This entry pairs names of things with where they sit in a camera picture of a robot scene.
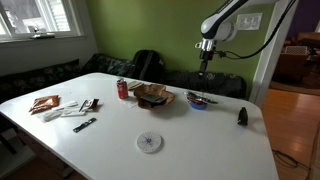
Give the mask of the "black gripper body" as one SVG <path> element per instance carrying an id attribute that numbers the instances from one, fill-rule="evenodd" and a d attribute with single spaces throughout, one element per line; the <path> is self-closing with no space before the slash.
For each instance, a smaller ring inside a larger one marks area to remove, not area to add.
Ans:
<path id="1" fill-rule="evenodd" d="M 195 47 L 200 50 L 200 72 L 204 72 L 207 64 L 212 60 L 215 50 L 215 41 L 212 39 L 202 39 L 201 42 L 195 44 Z"/>

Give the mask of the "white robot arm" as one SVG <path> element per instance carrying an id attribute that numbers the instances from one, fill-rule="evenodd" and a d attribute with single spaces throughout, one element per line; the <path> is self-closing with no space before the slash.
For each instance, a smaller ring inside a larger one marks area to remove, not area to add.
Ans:
<path id="1" fill-rule="evenodd" d="M 203 77 L 207 64 L 213 59 L 218 41 L 230 41 L 236 33 L 237 27 L 228 18 L 241 8 L 251 5 L 271 4 L 278 0 L 226 0 L 213 14 L 208 16 L 201 24 L 202 40 L 195 44 L 200 50 L 199 77 Z"/>

